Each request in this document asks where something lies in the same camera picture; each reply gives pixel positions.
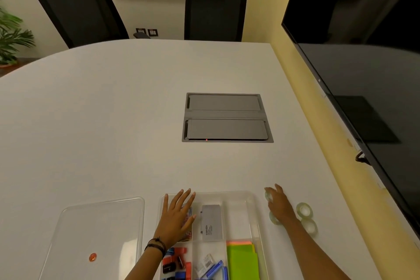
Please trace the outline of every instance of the tape roll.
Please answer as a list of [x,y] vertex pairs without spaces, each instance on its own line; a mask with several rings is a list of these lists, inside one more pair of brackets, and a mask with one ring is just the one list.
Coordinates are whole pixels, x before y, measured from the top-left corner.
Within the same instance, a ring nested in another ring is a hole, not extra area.
[[267,201],[269,201],[270,203],[272,203],[272,202],[273,202],[273,196],[271,196],[271,194],[270,194],[269,192],[265,191],[264,196],[265,196],[265,199],[266,199]]
[[281,222],[278,221],[278,219],[273,215],[272,212],[270,212],[269,217],[270,217],[270,220],[273,224],[281,225]]
[[312,219],[304,218],[300,222],[302,223],[302,226],[305,228],[306,232],[312,237],[318,233],[318,227]]
[[307,203],[297,204],[296,212],[303,219],[311,219],[313,216],[312,208]]

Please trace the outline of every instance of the wall socket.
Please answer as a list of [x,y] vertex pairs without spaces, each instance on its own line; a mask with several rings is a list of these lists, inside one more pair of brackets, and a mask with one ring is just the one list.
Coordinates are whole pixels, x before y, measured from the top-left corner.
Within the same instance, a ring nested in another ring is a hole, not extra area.
[[150,37],[159,37],[157,29],[147,29]]
[[145,35],[147,35],[146,28],[136,28],[136,32],[143,32]]

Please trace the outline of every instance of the black bracelet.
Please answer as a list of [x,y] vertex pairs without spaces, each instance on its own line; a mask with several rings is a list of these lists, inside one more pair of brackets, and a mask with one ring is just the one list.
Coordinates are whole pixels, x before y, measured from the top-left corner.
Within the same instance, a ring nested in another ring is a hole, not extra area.
[[152,248],[159,249],[159,250],[160,250],[160,252],[162,252],[162,259],[165,257],[166,252],[165,252],[165,250],[163,250],[163,248],[162,248],[161,246],[156,245],[156,244],[154,244],[154,243],[150,243],[150,244],[148,244],[148,245],[146,246],[146,248],[144,248],[144,251],[146,251],[146,249],[147,249],[148,247],[152,247]]
[[165,250],[165,253],[168,251],[168,248],[166,248],[166,245],[163,243],[163,241],[160,240],[160,236],[157,238],[150,239],[149,242],[152,240],[159,242],[163,246],[163,250]]

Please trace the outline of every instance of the tv screen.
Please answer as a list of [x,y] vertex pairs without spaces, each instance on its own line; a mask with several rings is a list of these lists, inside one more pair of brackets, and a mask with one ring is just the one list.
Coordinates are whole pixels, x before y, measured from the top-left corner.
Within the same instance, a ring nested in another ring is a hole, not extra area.
[[290,0],[283,27],[420,235],[420,0]]

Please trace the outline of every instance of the white table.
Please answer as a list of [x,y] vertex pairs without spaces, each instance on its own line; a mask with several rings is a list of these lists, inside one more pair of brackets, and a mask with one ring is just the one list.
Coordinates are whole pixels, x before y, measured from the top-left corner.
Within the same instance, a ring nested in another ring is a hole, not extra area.
[[[182,143],[187,92],[261,94],[274,143]],[[269,44],[119,40],[20,68],[0,79],[0,175],[3,279],[39,277],[68,206],[143,197],[144,248],[162,194],[218,186],[255,194],[270,278],[302,279],[268,218],[275,182],[312,206],[316,241],[352,279],[380,279]]]

